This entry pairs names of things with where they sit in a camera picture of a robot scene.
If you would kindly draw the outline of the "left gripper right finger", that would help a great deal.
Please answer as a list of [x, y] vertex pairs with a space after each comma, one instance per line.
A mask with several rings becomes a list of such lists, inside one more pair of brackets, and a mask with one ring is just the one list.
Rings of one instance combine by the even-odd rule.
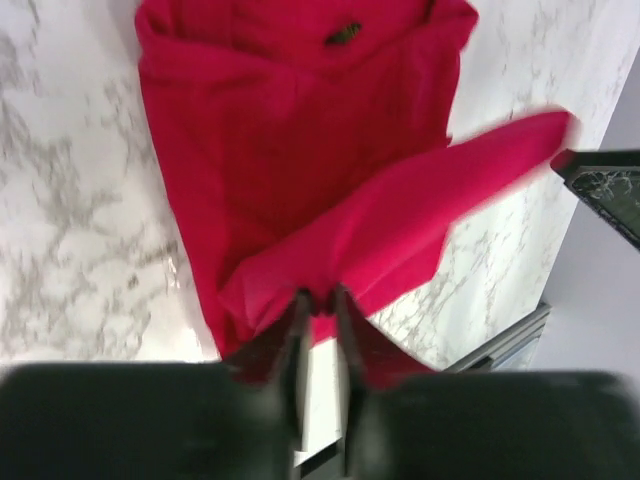
[[639, 401], [602, 371], [433, 373], [334, 292], [349, 479], [635, 479]]

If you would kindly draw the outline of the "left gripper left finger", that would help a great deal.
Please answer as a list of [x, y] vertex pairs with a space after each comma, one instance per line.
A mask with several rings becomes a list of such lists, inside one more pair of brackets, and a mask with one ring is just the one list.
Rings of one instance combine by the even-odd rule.
[[1, 373], [5, 479], [290, 479], [313, 301], [227, 359], [26, 363]]

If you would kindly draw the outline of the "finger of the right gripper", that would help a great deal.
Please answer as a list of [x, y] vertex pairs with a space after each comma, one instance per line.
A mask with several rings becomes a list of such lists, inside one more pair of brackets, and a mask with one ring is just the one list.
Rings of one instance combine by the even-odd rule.
[[567, 189], [639, 249], [639, 150], [557, 154], [551, 168]]

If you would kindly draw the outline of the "crimson red t-shirt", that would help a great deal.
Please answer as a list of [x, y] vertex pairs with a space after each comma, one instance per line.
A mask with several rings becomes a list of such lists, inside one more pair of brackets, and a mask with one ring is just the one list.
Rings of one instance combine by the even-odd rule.
[[435, 274], [451, 226], [544, 167], [554, 109], [453, 143], [464, 1], [144, 1], [144, 107], [222, 355], [293, 294], [372, 314]]

